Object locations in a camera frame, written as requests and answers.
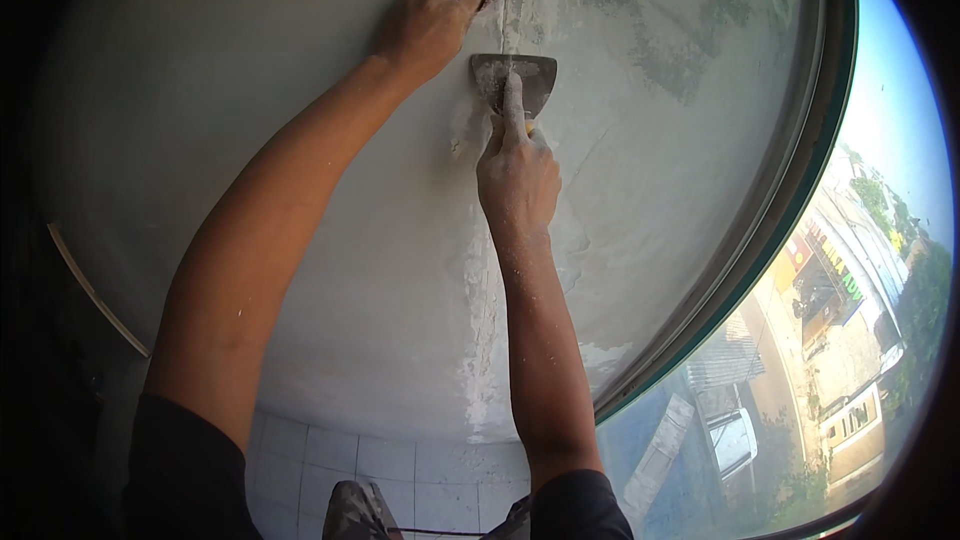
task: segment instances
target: building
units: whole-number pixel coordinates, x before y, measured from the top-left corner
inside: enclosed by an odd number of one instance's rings
[[[883,479],[885,436],[881,397],[871,383],[820,424],[828,456],[826,497],[832,509],[856,500]]]
[[[792,287],[804,349],[831,326],[859,313],[870,332],[886,314],[897,333],[895,309],[909,275],[870,214],[845,191],[820,188],[803,220],[774,261],[776,289]]]

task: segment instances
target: wooden trim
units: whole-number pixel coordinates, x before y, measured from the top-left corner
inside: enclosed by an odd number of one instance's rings
[[[80,270],[80,266],[77,264],[77,261],[74,260],[73,255],[70,254],[70,250],[66,247],[64,242],[64,237],[60,233],[56,223],[47,223],[47,230],[50,231],[50,238],[53,239],[54,245],[56,245],[56,250],[60,252],[60,256],[63,257],[63,260],[66,262],[66,267],[70,268],[70,271],[73,272],[73,277],[77,278],[79,285],[86,291],[86,295],[90,297],[90,300],[93,301],[93,304],[97,306],[97,309],[100,310],[100,313],[106,318],[107,321],[113,324],[113,327],[116,328],[116,331],[120,333],[120,336],[124,337],[129,345],[136,349],[136,352],[140,353],[146,358],[150,358],[150,350],[143,345],[143,342],[137,339],[137,337],[127,329],[117,316],[114,315],[114,312],[111,310],[107,303],[104,302],[104,299],[100,298],[100,295],[97,294],[97,291],[93,289],[93,286],[90,285],[90,281],[87,279],[87,276],[84,275],[84,272]]]

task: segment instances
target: glass pane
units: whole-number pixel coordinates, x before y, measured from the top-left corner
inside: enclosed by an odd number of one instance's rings
[[[637,537],[742,537],[876,487],[915,425],[953,267],[943,127],[893,0],[859,0],[836,147],[797,228],[685,363],[598,426]]]

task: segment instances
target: white tile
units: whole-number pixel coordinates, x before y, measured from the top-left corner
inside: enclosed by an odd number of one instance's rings
[[[337,486],[337,483],[343,480],[353,479],[353,475],[342,471],[304,464],[303,482],[299,489],[300,511],[317,517],[326,517],[333,486]]]
[[[384,480],[414,481],[416,445],[406,440],[384,440],[360,436],[357,448],[357,475]]]
[[[437,484],[519,482],[530,479],[530,468],[520,442],[417,442],[415,475],[417,482]]]
[[[414,527],[414,482],[358,475],[357,482],[372,482],[380,488],[393,519],[400,528]]]
[[[267,498],[255,498],[249,516],[264,540],[297,540],[297,510]]]
[[[306,455],[303,461],[348,474],[357,470],[357,444],[360,436],[310,426],[306,434]]]
[[[249,446],[260,446],[263,438],[263,424],[267,421],[267,413],[260,409],[253,411],[253,421],[249,425]]]
[[[420,530],[479,532],[477,484],[417,483],[414,518]]]
[[[324,537],[324,517],[317,517],[300,511],[298,528],[299,540],[322,540]]]
[[[264,452],[301,462],[304,460],[304,450],[306,450],[306,429],[306,423],[268,413],[267,421],[263,426],[260,448]]]
[[[297,510],[303,469],[304,463],[300,461],[261,451],[256,465],[254,494]]]
[[[489,532],[507,519],[515,502],[530,494],[529,481],[495,481],[480,486],[480,531]]]

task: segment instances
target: scraper blade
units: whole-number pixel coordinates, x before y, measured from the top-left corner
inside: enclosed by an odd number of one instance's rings
[[[510,72],[523,80],[523,110],[533,120],[544,110],[557,81],[557,60],[527,54],[474,54],[470,57],[480,94],[493,112],[502,115],[503,89]]]

